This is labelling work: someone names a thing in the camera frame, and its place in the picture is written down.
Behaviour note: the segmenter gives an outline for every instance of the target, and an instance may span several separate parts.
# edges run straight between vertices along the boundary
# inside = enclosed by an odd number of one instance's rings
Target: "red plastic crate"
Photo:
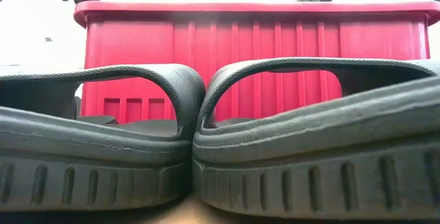
[[[208,84],[224,65],[258,58],[327,56],[429,58],[427,28],[437,2],[394,4],[293,3],[150,4],[90,1],[74,18],[87,27],[85,67],[182,63]],[[340,96],[333,74],[262,73],[235,84],[216,108],[218,120],[266,117]],[[174,118],[166,94],[152,82],[87,83],[83,115],[114,115],[120,123]]]

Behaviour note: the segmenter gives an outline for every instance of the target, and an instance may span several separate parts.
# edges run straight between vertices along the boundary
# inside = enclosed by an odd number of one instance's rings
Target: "rubber sole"
[[[312,219],[440,218],[440,135],[248,164],[194,160],[197,195],[217,208]]]
[[[148,167],[3,153],[0,164],[1,211],[141,208],[190,190],[189,161]]]

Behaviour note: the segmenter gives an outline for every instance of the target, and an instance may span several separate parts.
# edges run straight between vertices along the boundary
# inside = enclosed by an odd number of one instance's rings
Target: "black slipper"
[[[91,124],[118,124],[115,117],[110,115],[91,115],[91,116],[80,116],[81,110],[81,99],[75,96],[75,109],[76,109],[76,120],[81,122],[88,122]]]
[[[186,194],[204,85],[183,65],[117,65],[0,76],[0,210],[110,210]],[[173,103],[177,121],[97,125],[75,120],[85,81],[143,77]]]
[[[274,58],[220,69],[193,142],[197,194],[215,207],[261,216],[440,218],[438,66]],[[213,122],[219,98],[240,79],[310,69],[333,72],[346,97],[259,120]]]

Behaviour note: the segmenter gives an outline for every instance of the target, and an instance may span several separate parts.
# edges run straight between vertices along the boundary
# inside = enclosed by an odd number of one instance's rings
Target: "sole tread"
[[[116,168],[0,156],[0,165],[1,211],[156,206],[187,194],[188,189],[175,182],[190,185],[191,180],[189,161],[162,168]]]
[[[306,219],[440,218],[440,153],[436,142],[279,165],[258,162],[255,166],[229,167],[197,159],[193,165],[195,175],[216,174],[217,184],[222,184],[216,187],[228,189],[228,198],[202,200],[231,212]],[[199,186],[196,192],[210,187],[209,183],[194,184]],[[237,192],[243,205],[235,201]]]

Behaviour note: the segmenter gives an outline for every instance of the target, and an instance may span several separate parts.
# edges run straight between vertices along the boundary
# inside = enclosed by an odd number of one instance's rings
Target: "slide sandal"
[[[438,65],[274,58],[220,69],[193,141],[197,195],[217,208],[259,216],[440,218]],[[258,120],[213,122],[219,98],[240,79],[317,69],[333,72],[346,97]]]
[[[177,121],[118,126],[74,119],[80,83],[129,77],[159,85]],[[193,69],[167,64],[57,74],[7,70],[0,75],[0,92],[0,210],[140,208],[190,191],[191,142],[205,94]]]
[[[91,124],[118,124],[118,121],[115,117],[110,115],[93,115],[93,116],[81,116],[81,99],[78,96],[75,96],[75,109],[76,109],[76,118],[75,120],[81,122],[88,122]]]

